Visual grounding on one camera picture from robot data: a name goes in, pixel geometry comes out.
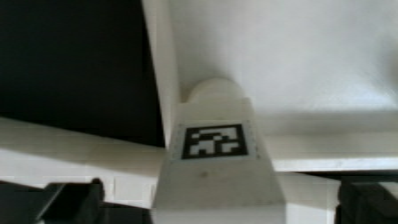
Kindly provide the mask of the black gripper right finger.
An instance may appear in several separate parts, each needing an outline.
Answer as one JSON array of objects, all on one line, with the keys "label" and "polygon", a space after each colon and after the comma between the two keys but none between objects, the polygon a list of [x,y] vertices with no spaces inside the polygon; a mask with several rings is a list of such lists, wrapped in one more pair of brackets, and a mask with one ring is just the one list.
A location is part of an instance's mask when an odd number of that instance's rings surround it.
[{"label": "black gripper right finger", "polygon": [[334,224],[398,224],[398,198],[378,183],[343,181]]}]

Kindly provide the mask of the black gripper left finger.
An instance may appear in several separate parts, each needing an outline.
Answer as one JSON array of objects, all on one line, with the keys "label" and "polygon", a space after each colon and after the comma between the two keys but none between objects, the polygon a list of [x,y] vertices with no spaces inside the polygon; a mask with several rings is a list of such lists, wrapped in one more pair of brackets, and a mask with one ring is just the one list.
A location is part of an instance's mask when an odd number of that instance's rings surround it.
[{"label": "black gripper left finger", "polygon": [[37,218],[44,224],[96,224],[105,199],[103,182],[51,183],[44,188],[44,203]]}]

